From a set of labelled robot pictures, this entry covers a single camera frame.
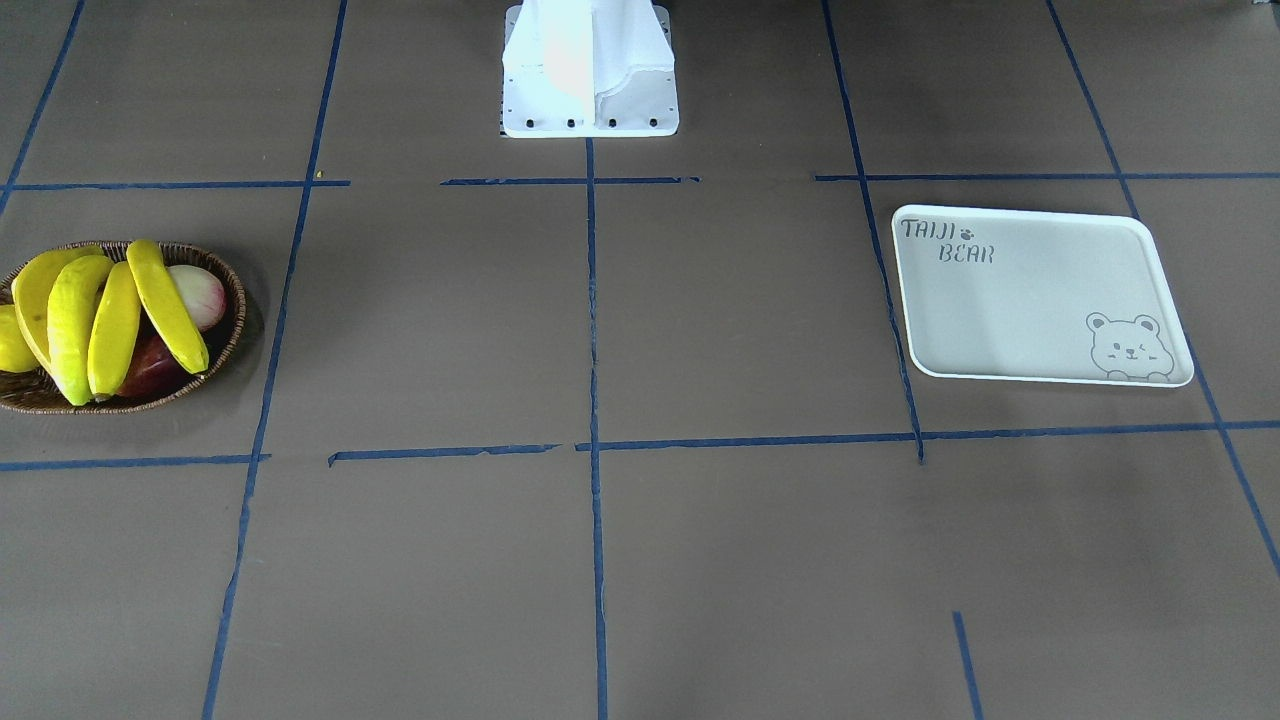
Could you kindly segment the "pink white peach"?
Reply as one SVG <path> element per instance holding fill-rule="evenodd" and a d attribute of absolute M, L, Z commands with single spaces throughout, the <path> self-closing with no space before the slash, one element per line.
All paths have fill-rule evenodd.
<path fill-rule="evenodd" d="M 211 272 L 195 265 L 168 268 L 189 318 L 204 333 L 212 329 L 227 311 L 227 290 Z"/>

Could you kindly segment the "dark red apple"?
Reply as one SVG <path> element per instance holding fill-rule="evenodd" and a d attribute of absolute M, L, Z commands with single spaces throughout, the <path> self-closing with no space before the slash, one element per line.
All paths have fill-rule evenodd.
<path fill-rule="evenodd" d="M 152 334 L 134 350 L 125 379 L 115 396 L 140 402 L 164 398 L 206 375 L 207 373 L 187 372 L 163 338 Z"/>

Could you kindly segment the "yellow banana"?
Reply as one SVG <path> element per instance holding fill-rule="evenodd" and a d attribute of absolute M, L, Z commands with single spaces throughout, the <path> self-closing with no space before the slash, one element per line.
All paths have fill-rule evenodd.
<path fill-rule="evenodd" d="M 108 275 L 90 332 L 87 380 L 91 398 L 110 398 L 131 369 L 140 332 L 141 301 L 129 263 Z"/>
<path fill-rule="evenodd" d="M 209 347 L 183 302 L 163 251 L 150 240 L 125 250 L 134 286 L 148 319 L 179 366 L 193 375 L 210 368 Z"/>
<path fill-rule="evenodd" d="M 114 261 L 90 254 L 60 269 L 47 297 L 47 345 L 50 374 L 72 406 L 91 398 L 87 377 L 90 337 L 97 311 L 97 295 Z"/>
<path fill-rule="evenodd" d="M 52 249 L 28 261 L 12 282 L 20 334 L 44 370 L 50 369 L 47 318 L 51 288 L 69 263 L 79 258 L 104 255 L 96 243 L 74 249 Z"/>

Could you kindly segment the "brown wicker basket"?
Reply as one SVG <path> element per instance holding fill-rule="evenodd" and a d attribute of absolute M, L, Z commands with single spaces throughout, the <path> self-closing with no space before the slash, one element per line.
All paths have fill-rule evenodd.
<path fill-rule="evenodd" d="M 50 249 L 3 282 L 4 407 L 141 413 L 189 395 L 244 329 L 241 278 L 216 255 L 150 240 Z"/>

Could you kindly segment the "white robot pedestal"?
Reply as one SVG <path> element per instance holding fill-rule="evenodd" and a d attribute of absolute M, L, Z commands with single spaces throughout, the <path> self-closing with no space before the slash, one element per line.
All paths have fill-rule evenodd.
<path fill-rule="evenodd" d="M 669 13 L 652 1 L 522 1 L 506 12 L 500 131 L 509 138 L 678 132 Z"/>

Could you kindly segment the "white bear tray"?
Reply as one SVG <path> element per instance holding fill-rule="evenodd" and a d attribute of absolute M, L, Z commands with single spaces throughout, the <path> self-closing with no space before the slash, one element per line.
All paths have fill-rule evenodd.
<path fill-rule="evenodd" d="M 927 375 L 1176 388 L 1196 374 L 1139 220 L 909 204 L 891 231 L 908 350 Z"/>

